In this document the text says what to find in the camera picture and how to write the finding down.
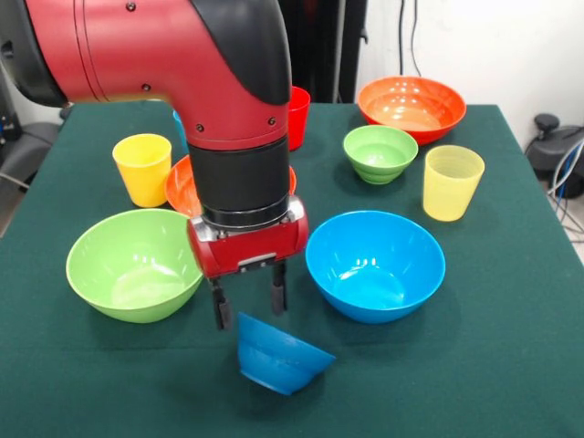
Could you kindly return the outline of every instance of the translucent yellow cup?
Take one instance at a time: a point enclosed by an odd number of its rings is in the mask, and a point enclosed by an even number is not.
[[[461,146],[438,146],[426,154],[423,209],[433,219],[463,217],[485,172],[480,155]]]
[[[161,135],[126,137],[113,148],[113,159],[131,201],[139,207],[166,202],[164,184],[171,171],[171,143]]]

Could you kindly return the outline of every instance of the floor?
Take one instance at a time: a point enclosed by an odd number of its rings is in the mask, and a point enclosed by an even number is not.
[[[2,191],[0,199],[0,238],[2,238],[25,194],[19,190]]]
[[[558,206],[555,201],[549,198],[549,202],[553,209],[557,209]],[[582,264],[584,264],[584,232],[581,231],[584,228],[584,195],[568,201],[569,215],[564,216],[564,212],[561,209],[558,209],[556,214],[558,215],[558,220],[564,225],[568,239],[574,245],[574,249],[578,253]]]

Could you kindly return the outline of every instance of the blue bowl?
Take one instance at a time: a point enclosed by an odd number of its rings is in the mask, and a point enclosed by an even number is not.
[[[245,313],[239,313],[237,356],[241,373],[290,395],[307,386],[336,358]]]
[[[366,324],[412,313],[442,284],[446,270],[430,233],[405,217],[375,211],[328,219],[308,239],[306,257],[330,305]]]
[[[174,124],[176,125],[176,130],[179,131],[181,136],[181,147],[182,151],[186,154],[189,153],[189,147],[186,145],[186,133],[184,132],[183,122],[181,121],[181,116],[176,111],[172,112],[172,117],[174,118]]]

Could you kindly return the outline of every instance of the light green bowl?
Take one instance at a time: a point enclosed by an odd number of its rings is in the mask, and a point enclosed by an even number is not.
[[[115,319],[145,323],[169,317],[203,279],[189,246],[187,219],[142,209],[95,224],[69,251],[69,284]]]
[[[355,172],[369,184],[395,180],[418,154],[418,143],[410,134],[381,125],[352,130],[343,148]]]

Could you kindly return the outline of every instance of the table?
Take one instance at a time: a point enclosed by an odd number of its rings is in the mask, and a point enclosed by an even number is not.
[[[438,141],[486,163],[453,224],[421,208],[429,147],[389,185],[359,180],[341,144],[363,123],[353,105],[311,107],[291,156],[311,228],[355,209],[404,214],[443,246],[446,278],[420,310],[380,326],[332,309],[302,255],[289,262],[283,317],[269,309],[269,270],[227,278],[235,311],[338,357],[287,398],[239,374],[236,331],[216,331],[206,284],[144,326],[101,315],[68,287],[75,240],[133,208],[113,145],[145,131],[178,144],[161,102],[79,105],[0,241],[2,436],[584,436],[584,269],[499,109],[470,106]]]

